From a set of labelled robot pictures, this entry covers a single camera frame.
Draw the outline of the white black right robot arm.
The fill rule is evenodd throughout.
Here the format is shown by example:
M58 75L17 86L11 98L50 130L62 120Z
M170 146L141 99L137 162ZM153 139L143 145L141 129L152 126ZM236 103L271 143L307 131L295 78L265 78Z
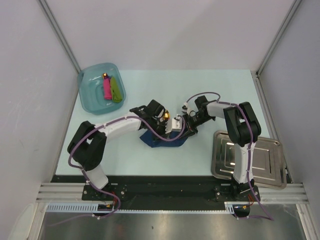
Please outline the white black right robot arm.
M230 180L228 193L237 201L259 201L259 190L254 189L253 155L256 142L261 134L261 125L249 102L240 104L220 101L209 101L204 95L195 100L197 111L189 107L186 101L182 106L186 131L183 137L191 137L198 132L197 127L221 118L225 120L227 134L235 150L235 166Z

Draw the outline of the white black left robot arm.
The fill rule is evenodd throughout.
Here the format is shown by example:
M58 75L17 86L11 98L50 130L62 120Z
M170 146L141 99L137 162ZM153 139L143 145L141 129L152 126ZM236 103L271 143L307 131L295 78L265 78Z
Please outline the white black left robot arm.
M100 200L110 196L108 177L101 167L105 146L110 141L130 132L141 129L150 130L165 137L170 114L154 99L148 105L134 107L127 114L106 123L92 124L84 121L70 141L67 152L68 163L83 172L86 179L94 185L93 194Z

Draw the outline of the dark blue paper napkin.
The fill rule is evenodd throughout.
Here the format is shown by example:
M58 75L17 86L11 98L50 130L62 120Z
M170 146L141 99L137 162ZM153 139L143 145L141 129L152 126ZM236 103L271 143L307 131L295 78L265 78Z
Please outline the dark blue paper napkin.
M175 141L164 141L155 136L151 131L147 130L140 137L143 143L148 145L151 148L159 148L159 147L168 147L168 148L176 148L182 146L186 141L187 137L177 139Z

